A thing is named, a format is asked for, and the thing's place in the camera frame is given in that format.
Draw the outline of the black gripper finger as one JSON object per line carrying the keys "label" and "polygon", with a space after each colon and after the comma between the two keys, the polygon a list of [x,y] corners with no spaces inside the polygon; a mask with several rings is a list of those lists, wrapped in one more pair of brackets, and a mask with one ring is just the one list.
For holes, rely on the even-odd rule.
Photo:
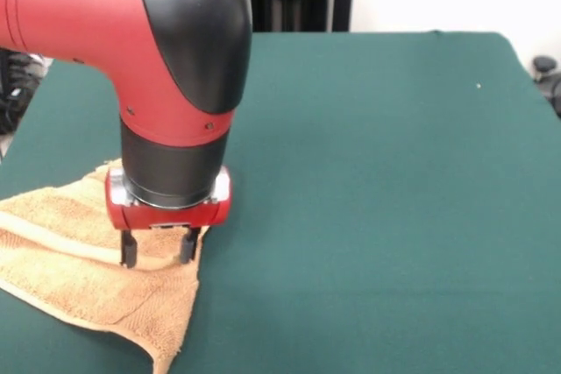
{"label": "black gripper finger", "polygon": [[181,238],[180,263],[188,264],[195,259],[198,238],[201,228],[188,228],[187,232]]}
{"label": "black gripper finger", "polygon": [[120,232],[120,264],[127,269],[134,268],[137,264],[138,244],[129,229]]}

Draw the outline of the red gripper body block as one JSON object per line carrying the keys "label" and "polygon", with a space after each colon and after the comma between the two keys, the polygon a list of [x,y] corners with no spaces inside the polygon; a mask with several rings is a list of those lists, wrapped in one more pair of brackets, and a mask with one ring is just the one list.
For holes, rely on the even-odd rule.
{"label": "red gripper body block", "polygon": [[127,190],[122,167],[108,170],[104,187],[108,217],[113,227],[120,230],[214,226],[225,222],[231,209],[231,176],[225,166],[221,167],[209,197],[189,208],[157,208],[141,202]]}

